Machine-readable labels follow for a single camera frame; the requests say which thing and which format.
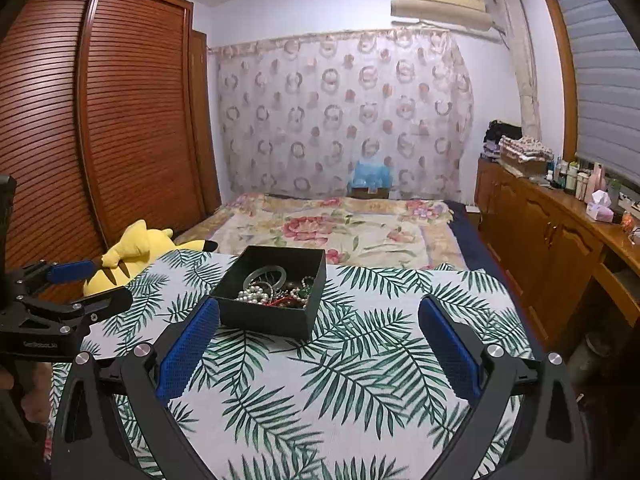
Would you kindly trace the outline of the pale green jade bangle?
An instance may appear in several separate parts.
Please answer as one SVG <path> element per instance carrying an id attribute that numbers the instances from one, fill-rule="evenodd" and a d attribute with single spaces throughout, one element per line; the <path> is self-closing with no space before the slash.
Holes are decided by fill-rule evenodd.
<path id="1" fill-rule="evenodd" d="M 250 286 L 262 283 L 269 285 L 273 290 L 279 290 L 285 282 L 285 268 L 273 264 L 272 266 L 262 266 L 261 268 L 250 272 L 250 274 L 244 278 L 243 288 L 247 289 Z"/>

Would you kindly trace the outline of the black jewelry box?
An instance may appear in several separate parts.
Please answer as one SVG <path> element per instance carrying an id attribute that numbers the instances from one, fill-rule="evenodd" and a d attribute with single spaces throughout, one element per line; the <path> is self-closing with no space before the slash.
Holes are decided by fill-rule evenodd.
<path id="1" fill-rule="evenodd" d="M 286 282 L 243 288 L 244 278 L 262 266 L 282 266 Z M 235 260 L 213 291 L 221 324 L 252 332 L 307 340 L 316 322 L 326 284 L 322 249 L 250 246 Z"/>

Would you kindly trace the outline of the yellow plush toy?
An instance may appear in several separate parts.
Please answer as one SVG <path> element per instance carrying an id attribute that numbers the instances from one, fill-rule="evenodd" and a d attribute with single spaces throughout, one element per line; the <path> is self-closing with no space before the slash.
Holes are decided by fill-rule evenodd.
<path id="1" fill-rule="evenodd" d="M 172 229 L 150 229 L 142 219 L 122 233 L 119 241 L 104 255 L 94 258 L 93 269 L 84 281 L 85 297 L 127 285 L 158 258 L 174 250 L 187 252 L 216 252 L 213 240 L 190 240 L 177 245 Z"/>

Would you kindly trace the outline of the brown louvered wardrobe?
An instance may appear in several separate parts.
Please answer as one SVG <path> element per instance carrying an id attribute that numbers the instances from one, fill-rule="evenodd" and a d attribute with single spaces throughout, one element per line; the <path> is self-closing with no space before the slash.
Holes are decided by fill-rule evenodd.
<path id="1" fill-rule="evenodd" d="M 205 216 L 186 0 L 28 0 L 1 44 L 6 265 L 91 259 Z"/>

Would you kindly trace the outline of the palm leaf tablecloth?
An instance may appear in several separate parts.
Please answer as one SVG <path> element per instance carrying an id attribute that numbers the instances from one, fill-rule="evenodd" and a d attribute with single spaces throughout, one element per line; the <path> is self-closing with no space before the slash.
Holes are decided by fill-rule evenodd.
<path id="1" fill-rule="evenodd" d="M 328 266 L 307 340 L 221 327 L 171 415 L 217 479 L 419 479 L 468 411 L 420 331 L 426 294 L 486 344 L 532 355 L 484 271 Z"/>

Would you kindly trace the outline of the wooden sideboard cabinet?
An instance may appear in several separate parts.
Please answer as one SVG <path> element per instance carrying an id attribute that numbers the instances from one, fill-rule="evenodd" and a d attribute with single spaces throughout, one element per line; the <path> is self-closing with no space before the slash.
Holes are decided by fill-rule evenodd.
<path id="1" fill-rule="evenodd" d="M 639 322 L 639 246 L 584 203 L 477 163 L 480 235 L 546 350 L 570 356 L 590 333 L 620 350 Z"/>

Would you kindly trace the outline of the pink tissue box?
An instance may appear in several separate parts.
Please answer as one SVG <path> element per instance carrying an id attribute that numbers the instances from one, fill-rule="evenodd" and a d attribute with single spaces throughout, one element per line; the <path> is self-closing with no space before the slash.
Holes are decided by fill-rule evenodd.
<path id="1" fill-rule="evenodd" d="M 595 222 L 612 223 L 614 211 L 611 209 L 611 199 L 605 190 L 594 191 L 586 207 L 586 215 Z"/>

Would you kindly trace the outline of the floral bedspread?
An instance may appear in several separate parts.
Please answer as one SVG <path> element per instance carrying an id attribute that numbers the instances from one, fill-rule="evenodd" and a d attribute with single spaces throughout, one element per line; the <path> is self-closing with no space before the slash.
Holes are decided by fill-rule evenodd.
<path id="1" fill-rule="evenodd" d="M 296 200 L 244 194 L 177 237 L 212 240 L 218 252 L 247 246 L 316 248 L 334 266 L 434 269 L 466 263 L 452 230 L 454 212 L 442 200 Z"/>

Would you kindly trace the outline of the folded clothes pile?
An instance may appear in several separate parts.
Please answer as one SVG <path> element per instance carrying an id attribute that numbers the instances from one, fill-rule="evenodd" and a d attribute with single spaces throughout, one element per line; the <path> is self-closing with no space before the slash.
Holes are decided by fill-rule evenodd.
<path id="1" fill-rule="evenodd" d="M 521 127 L 493 120 L 484 136 L 482 159 L 496 162 L 518 178 L 544 176 L 553 162 L 553 152 Z"/>

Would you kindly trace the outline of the blue tissue box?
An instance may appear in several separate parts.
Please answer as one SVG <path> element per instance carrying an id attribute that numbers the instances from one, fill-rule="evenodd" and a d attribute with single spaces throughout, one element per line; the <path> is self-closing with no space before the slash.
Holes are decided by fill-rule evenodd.
<path id="1" fill-rule="evenodd" d="M 386 166 L 357 162 L 349 181 L 348 192 L 350 197 L 360 200 L 370 200 L 370 198 L 387 200 L 390 197 L 391 188 L 392 176 Z"/>

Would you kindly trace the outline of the patterned pink curtain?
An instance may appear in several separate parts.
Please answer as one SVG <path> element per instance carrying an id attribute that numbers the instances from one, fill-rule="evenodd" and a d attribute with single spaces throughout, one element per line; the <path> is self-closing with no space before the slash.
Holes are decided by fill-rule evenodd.
<path id="1" fill-rule="evenodd" d="M 393 28 L 230 44 L 217 52 L 232 192 L 340 196 L 357 162 L 402 198 L 458 200 L 472 82 L 446 29 Z"/>

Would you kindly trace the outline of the grey window blind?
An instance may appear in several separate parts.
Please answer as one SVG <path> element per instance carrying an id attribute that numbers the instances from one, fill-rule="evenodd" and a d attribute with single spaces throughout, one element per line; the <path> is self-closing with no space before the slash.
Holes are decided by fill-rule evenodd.
<path id="1" fill-rule="evenodd" d="M 577 155 L 639 181 L 639 50 L 608 0 L 556 0 L 577 93 Z"/>

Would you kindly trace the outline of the wall air conditioner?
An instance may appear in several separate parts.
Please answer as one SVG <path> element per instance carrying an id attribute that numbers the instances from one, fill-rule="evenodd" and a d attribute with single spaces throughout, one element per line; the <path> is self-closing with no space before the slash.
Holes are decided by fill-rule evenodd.
<path id="1" fill-rule="evenodd" d="M 491 28 L 503 32 L 488 12 L 486 0 L 392 0 L 390 14 L 394 18 L 448 23 L 480 32 Z"/>

